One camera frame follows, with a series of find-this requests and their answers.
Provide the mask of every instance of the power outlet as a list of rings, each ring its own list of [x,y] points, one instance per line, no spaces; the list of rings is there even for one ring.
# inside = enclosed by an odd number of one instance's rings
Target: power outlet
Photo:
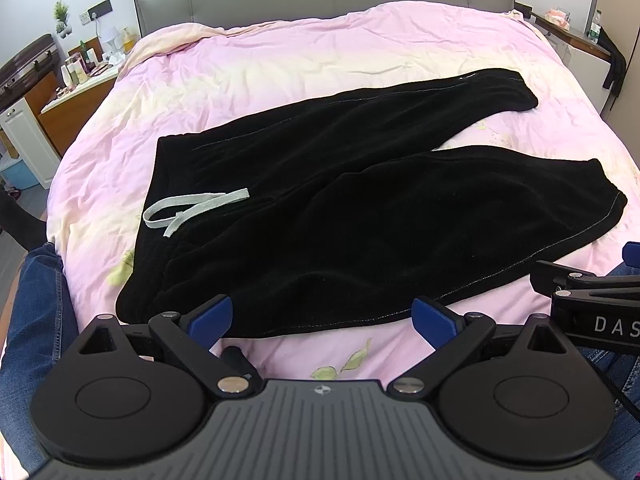
[[[80,14],[80,23],[82,23],[83,25],[86,25],[87,23],[90,23],[90,22],[91,22],[91,18],[89,18],[88,10]]]

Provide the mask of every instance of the water bottle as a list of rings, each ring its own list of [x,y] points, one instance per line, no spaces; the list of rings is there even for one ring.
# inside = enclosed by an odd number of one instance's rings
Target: water bottle
[[[596,10],[596,13],[593,15],[593,21],[591,22],[591,29],[589,30],[589,40],[593,43],[598,43],[598,38],[600,37],[601,18],[602,13],[599,10]]]

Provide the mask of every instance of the person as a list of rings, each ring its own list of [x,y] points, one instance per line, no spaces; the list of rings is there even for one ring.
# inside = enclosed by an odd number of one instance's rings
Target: person
[[[30,251],[20,272],[6,352],[0,367],[0,432],[29,474],[47,461],[31,424],[29,405],[37,387],[78,336],[62,260],[47,242],[46,224],[0,193],[0,226]],[[640,274],[621,264],[610,275]],[[582,348],[636,405],[640,405],[640,358]],[[612,428],[596,458],[614,478],[640,471],[640,424],[616,404]]]

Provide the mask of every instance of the jeans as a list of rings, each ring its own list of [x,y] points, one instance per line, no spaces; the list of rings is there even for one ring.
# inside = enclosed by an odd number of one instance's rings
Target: jeans
[[[622,265],[610,274],[640,274],[640,269]],[[53,245],[45,244],[31,251],[22,267],[0,368],[0,431],[30,474],[47,460],[31,425],[31,397],[76,336],[78,326],[62,261]],[[640,405],[640,358],[580,350]],[[640,471],[640,424],[624,408],[616,408],[596,460],[614,478],[632,480]]]
[[[62,260],[44,244],[22,264],[0,368],[0,431],[29,474],[47,460],[31,425],[31,397],[77,336]]]

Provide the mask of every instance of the nightstand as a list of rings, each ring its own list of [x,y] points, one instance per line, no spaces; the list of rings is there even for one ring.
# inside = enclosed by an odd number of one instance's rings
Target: nightstand
[[[535,17],[536,26],[542,29],[562,63],[578,80],[591,104],[601,113],[609,97],[609,90],[602,87],[610,69],[609,52],[589,41],[586,34],[579,30],[564,30],[542,16],[533,12],[531,15]]]
[[[73,92],[47,104],[38,120],[56,151],[63,156],[69,146],[109,94],[118,76],[114,66],[100,75],[89,78]]]

